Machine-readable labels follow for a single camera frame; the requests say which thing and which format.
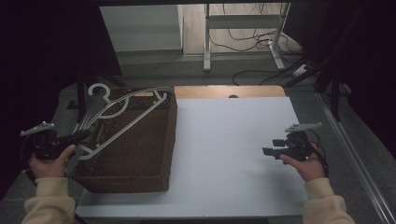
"person's left hand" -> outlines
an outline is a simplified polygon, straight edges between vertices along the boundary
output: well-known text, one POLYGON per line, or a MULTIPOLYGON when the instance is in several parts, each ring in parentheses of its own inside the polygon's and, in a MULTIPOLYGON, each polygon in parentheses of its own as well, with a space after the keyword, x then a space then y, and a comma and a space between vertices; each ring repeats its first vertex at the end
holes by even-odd
POLYGON ((29 168, 36 179, 43 177, 64 177, 67 159, 73 154, 76 146, 67 147, 55 161, 41 161, 33 153, 29 160, 29 168))

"wall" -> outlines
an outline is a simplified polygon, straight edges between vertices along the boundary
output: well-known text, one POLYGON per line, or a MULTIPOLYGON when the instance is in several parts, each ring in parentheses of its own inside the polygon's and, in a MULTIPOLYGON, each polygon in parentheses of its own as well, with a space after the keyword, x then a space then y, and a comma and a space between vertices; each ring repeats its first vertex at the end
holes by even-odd
POLYGON ((100 10, 116 52, 182 48, 178 6, 100 7, 100 10))

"gray floor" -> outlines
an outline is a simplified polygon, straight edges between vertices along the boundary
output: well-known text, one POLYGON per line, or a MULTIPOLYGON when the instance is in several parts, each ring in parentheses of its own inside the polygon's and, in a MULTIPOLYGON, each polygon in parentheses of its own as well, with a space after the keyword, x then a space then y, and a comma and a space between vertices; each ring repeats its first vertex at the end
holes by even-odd
MULTIPOLYGON (((162 85, 233 85, 233 74, 243 70, 275 71, 275 65, 268 54, 215 55, 212 70, 203 72, 202 57, 183 57, 180 55, 119 55, 123 77, 131 86, 149 87, 162 85)), ((235 81, 240 85, 258 85, 264 78, 274 73, 245 73, 235 81)), ((288 76, 279 76, 264 84, 276 84, 287 80, 288 76)), ((296 115, 301 123, 322 122, 324 126, 317 130, 321 143, 327 152, 330 166, 331 183, 335 193, 346 199, 348 213, 356 223, 383 223, 372 204, 350 159, 338 141, 336 134, 326 117, 316 93, 312 89, 314 77, 298 85, 285 89, 291 99, 296 115)), ((70 86, 62 91, 60 104, 54 115, 55 122, 65 133, 71 132, 77 119, 77 111, 66 111, 70 100, 76 100, 76 88, 70 86)), ((368 173, 385 196, 391 211, 396 211, 396 161, 385 147, 354 114, 347 99, 340 101, 340 116, 346 132, 358 150, 368 173)), ((70 161, 73 167, 76 160, 70 161)), ((78 201, 82 187, 70 181, 70 195, 78 201)), ((24 174, 21 174, 0 202, 0 220, 2 223, 20 223, 24 216, 23 203, 34 196, 35 187, 24 174)), ((89 223, 138 223, 139 220, 89 220, 89 223)), ((270 217, 269 223, 301 223, 301 217, 270 217)), ((238 223, 257 223, 247 219, 238 223)))

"finger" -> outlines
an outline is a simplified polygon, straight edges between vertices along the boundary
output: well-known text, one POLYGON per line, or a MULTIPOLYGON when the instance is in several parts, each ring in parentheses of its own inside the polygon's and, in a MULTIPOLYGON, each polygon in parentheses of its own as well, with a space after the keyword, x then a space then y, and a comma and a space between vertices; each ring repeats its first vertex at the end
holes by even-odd
POLYGON ((59 156, 57 161, 67 161, 67 159, 73 154, 74 150, 76 149, 75 145, 70 145, 67 147, 62 154, 59 156))
POLYGON ((298 169, 300 168, 300 166, 301 166, 301 163, 300 163, 299 161, 295 160, 294 158, 292 158, 292 157, 290 157, 290 156, 286 156, 286 155, 281 154, 281 155, 279 156, 279 158, 280 158, 283 162, 285 162, 285 163, 291 165, 292 167, 296 168, 297 170, 298 170, 298 169))

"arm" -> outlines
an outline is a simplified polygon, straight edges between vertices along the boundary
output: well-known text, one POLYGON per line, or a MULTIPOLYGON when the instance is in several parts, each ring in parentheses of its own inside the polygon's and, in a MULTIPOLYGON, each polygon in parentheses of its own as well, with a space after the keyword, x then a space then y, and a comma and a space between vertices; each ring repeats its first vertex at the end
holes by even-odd
POLYGON ((314 153, 307 161, 297 161, 285 155, 281 155, 280 159, 293 166, 305 181, 308 202, 304 205, 304 224, 355 223, 347 214, 344 199, 332 191, 329 179, 325 177, 323 167, 314 153))
POLYGON ((30 169, 36 177, 35 197, 25 202, 26 216, 22 223, 73 223, 76 204, 68 196, 67 178, 64 177, 67 158, 75 146, 68 147, 62 155, 51 163, 46 163, 33 155, 30 169))

